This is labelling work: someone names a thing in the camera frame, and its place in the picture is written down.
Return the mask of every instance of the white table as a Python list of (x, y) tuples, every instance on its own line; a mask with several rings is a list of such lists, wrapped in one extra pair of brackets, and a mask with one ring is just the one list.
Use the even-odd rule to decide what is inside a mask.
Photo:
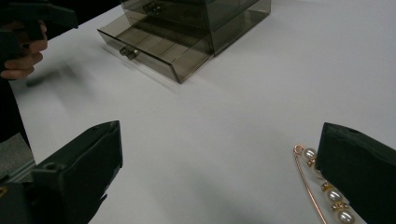
[(92, 224), (319, 223), (292, 156), (324, 122), (396, 148), (396, 1), (273, 0), (271, 15), (176, 84), (96, 29), (51, 39), (12, 82), (36, 162), (119, 120), (124, 166)]

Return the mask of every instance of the human hand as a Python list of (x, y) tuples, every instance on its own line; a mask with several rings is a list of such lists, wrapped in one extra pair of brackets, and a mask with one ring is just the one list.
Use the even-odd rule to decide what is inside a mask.
[(6, 79), (20, 79), (27, 77), (35, 71), (34, 65), (43, 60), (43, 55), (40, 51), (48, 46), (48, 39), (45, 33), (47, 27), (43, 21), (40, 21), (41, 32), (44, 39), (30, 40), (23, 29), (23, 23), (14, 21), (10, 24), (4, 25), (3, 29), (12, 30), (21, 46), (20, 57), (16, 59), (7, 60), (4, 64), (6, 70), (1, 72), (1, 77)]

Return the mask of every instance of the gold metal wire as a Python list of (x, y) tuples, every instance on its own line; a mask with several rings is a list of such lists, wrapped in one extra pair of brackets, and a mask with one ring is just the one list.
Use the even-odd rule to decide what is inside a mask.
[(308, 183), (306, 182), (306, 179), (305, 179), (303, 170), (301, 169), (301, 165), (300, 165), (300, 162), (299, 162), (299, 160), (298, 160), (298, 156), (301, 155), (301, 154), (303, 154), (304, 149), (305, 149), (305, 147), (304, 147), (304, 146), (301, 146), (301, 145), (297, 145), (297, 146), (295, 146), (294, 149), (293, 149), (293, 154), (294, 154), (294, 159), (295, 159), (295, 161), (296, 161), (297, 169), (298, 169), (298, 172), (300, 173), (301, 179), (302, 179), (303, 182), (304, 182), (304, 186), (305, 186), (305, 188), (306, 188), (306, 191), (308, 192), (308, 195), (309, 195), (309, 197), (311, 198), (312, 203), (314, 204), (315, 208), (317, 209), (317, 211), (318, 211), (318, 213), (319, 213), (320, 218), (322, 219), (322, 221), (323, 221), (324, 224), (327, 224), (327, 221), (326, 221), (326, 219), (324, 218), (324, 216), (323, 216), (323, 214), (322, 214), (322, 212), (321, 212), (321, 210), (320, 210), (320, 208), (319, 208), (319, 206), (318, 206), (317, 201), (315, 200), (314, 194), (312, 194), (312, 191), (311, 191), (311, 189), (309, 188)]

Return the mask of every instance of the transparent drawer organizer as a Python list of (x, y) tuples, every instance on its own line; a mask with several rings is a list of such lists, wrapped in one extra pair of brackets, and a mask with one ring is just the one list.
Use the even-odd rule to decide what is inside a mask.
[(124, 14), (98, 29), (129, 60), (182, 83), (266, 18), (271, 0), (123, 0)]

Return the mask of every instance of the pearl brooch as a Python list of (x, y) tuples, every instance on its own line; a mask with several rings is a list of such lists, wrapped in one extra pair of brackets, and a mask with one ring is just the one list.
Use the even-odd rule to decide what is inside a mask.
[(305, 148), (299, 145), (294, 147), (293, 153), (298, 171), (304, 182), (305, 188), (308, 192), (309, 197), (311, 198), (311, 201), (316, 207), (318, 214), (322, 219), (323, 223), (327, 224), (328, 222), (323, 216), (323, 213), (320, 210), (318, 203), (315, 200), (315, 197), (308, 186), (308, 183), (304, 177), (302, 167), (300, 166), (299, 157), (305, 159), (307, 166), (313, 171), (313, 174), (317, 179), (324, 180), (324, 183), (321, 185), (321, 191), (323, 191), (324, 195), (327, 198), (327, 201), (329, 201), (329, 203), (332, 205), (331, 209), (334, 213), (336, 221), (342, 224), (354, 224), (356, 222), (355, 215), (349, 208), (349, 205), (347, 203), (344, 203), (344, 199), (345, 199), (344, 195), (335, 186), (333, 186), (331, 183), (325, 180), (321, 175), (320, 171), (315, 168), (317, 152), (313, 148)]

